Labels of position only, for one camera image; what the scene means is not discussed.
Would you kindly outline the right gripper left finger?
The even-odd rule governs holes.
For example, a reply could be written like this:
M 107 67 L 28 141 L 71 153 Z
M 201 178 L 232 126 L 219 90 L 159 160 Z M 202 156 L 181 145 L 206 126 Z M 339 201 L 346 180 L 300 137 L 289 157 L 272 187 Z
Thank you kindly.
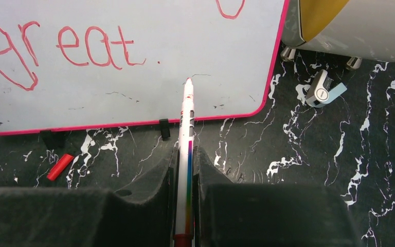
M 0 246 L 170 246 L 177 152 L 116 190 L 0 187 Z

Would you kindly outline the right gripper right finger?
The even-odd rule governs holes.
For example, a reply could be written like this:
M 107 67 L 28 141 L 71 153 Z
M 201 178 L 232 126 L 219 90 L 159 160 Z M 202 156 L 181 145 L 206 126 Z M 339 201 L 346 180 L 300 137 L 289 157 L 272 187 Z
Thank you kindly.
M 343 200 L 323 186 L 234 183 L 194 149 L 196 246 L 361 246 Z

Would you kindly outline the white marker pen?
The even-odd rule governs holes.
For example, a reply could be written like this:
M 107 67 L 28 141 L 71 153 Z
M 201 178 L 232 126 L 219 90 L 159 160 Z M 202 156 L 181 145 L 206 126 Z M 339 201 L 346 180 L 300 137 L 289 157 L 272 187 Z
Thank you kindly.
M 183 102 L 179 123 L 177 191 L 174 246 L 191 246 L 194 236 L 193 213 L 193 142 L 194 142 L 194 100 L 193 83 L 187 78 L 184 84 Z

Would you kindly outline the red marker cap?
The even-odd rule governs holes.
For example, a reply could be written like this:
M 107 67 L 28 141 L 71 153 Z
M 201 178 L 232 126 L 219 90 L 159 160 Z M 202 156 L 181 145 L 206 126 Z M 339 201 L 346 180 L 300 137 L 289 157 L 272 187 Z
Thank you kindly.
M 50 181 L 55 181 L 56 178 L 64 171 L 64 169 L 73 161 L 74 156 L 70 154 L 64 154 L 58 162 L 52 167 L 48 173 L 47 178 Z

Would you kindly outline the pink framed whiteboard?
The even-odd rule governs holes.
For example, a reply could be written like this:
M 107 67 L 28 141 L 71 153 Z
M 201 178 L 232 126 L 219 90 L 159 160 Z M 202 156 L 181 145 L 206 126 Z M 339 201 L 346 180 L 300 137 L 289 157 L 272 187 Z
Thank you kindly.
M 264 107 L 288 1 L 0 1 L 0 135 Z

